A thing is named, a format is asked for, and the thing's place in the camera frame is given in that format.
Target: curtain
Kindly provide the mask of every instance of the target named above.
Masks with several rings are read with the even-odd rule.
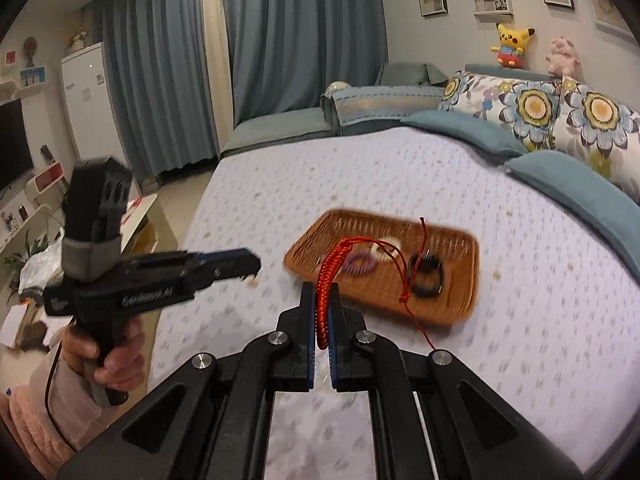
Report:
[[[140,180],[219,153],[202,0],[94,0],[111,99]]]
[[[382,0],[223,0],[235,123],[316,107],[333,81],[371,85],[386,61]]]
[[[218,144],[224,148],[234,130],[234,98],[222,0],[202,0],[202,12],[213,118],[216,121]]]

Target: hand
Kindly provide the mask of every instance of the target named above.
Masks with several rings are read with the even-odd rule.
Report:
[[[94,372],[94,380],[112,390],[130,392],[145,381],[145,358],[140,353],[145,343],[142,320],[133,317],[124,330],[126,342],[114,348],[104,360],[104,367]],[[83,359],[97,359],[97,343],[76,325],[69,325],[62,335],[62,357],[77,374],[84,375]]]

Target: pink plush toy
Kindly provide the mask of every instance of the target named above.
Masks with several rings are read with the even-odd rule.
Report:
[[[560,36],[551,43],[551,54],[546,56],[549,62],[549,73],[556,77],[574,77],[580,61],[575,57],[574,43]]]

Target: red string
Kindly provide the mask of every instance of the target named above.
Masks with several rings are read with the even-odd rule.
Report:
[[[414,263],[412,279],[409,281],[408,279],[408,268],[406,260],[400,250],[393,244],[389,242],[385,242],[384,240],[374,240],[373,238],[367,238],[364,236],[356,236],[352,238],[344,238],[340,240],[340,242],[333,248],[333,250],[327,255],[322,262],[322,266],[320,267],[320,272],[318,273],[318,282],[316,285],[316,335],[318,339],[318,347],[321,350],[324,350],[329,345],[329,329],[328,329],[328,309],[329,309],[329,288],[334,281],[334,278],[340,272],[340,268],[342,264],[347,259],[348,254],[353,249],[355,244],[359,243],[373,243],[377,244],[380,249],[385,251],[386,255],[389,256],[393,263],[396,265],[396,269],[398,270],[398,274],[400,275],[400,279],[402,280],[402,294],[400,295],[399,302],[404,306],[404,309],[409,313],[409,315],[414,320],[416,328],[422,332],[422,335],[427,340],[427,343],[434,350],[436,347],[433,345],[429,336],[425,332],[425,330],[420,325],[418,318],[409,308],[408,302],[411,297],[411,288],[414,286],[415,279],[417,277],[417,268],[420,264],[420,260],[424,255],[427,248],[427,226],[424,223],[424,218],[420,217],[420,222],[422,223],[422,247],[420,248],[420,256],[416,259]],[[402,260],[402,267],[398,263],[398,256]]]

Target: white bedsheet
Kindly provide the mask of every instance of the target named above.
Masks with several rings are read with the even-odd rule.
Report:
[[[613,251],[554,202],[468,146],[412,128],[222,160],[186,248],[248,247],[262,259],[260,283],[217,283],[166,309],[150,384],[196,352],[224,356],[273,330],[299,300],[285,252],[338,206],[424,216],[473,233],[481,247],[478,303],[467,322],[434,333],[436,346],[456,354],[581,470],[606,452],[639,405],[640,288]],[[403,349],[429,351],[409,325],[372,314],[366,321]],[[266,478],[374,478],[366,394],[336,394],[319,375],[313,393],[278,394]]]

